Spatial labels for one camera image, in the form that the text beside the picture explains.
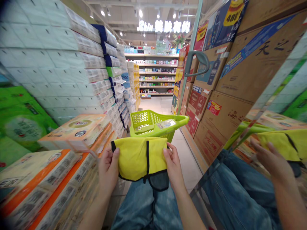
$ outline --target product on shelf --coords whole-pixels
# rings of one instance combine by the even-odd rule
[[[2,217],[14,229],[27,228],[78,158],[69,149],[28,153],[3,170],[1,189],[11,192],[3,199]]]

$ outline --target reflected yellow bag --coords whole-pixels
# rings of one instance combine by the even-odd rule
[[[148,179],[157,191],[168,188],[167,165],[163,149],[167,148],[167,138],[127,137],[111,142],[112,151],[120,149],[118,159],[119,177],[128,181]]]

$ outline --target reflected green basket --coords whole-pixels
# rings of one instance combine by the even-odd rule
[[[182,115],[163,115],[151,110],[143,110],[130,114],[131,137],[162,137],[172,142],[175,130],[189,122],[188,116]],[[160,128],[157,124],[172,119],[175,124],[170,127]]]

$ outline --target plant decoration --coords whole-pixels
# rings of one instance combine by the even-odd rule
[[[179,44],[182,45],[185,42],[185,37],[183,34],[178,34],[178,35],[174,34],[173,38],[174,38],[173,40],[174,47],[178,47]]]

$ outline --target red sticker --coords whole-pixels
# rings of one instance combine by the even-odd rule
[[[220,113],[221,108],[222,107],[220,105],[218,105],[212,100],[209,101],[207,106],[207,109],[209,109],[210,112],[213,113],[214,115],[218,115]]]

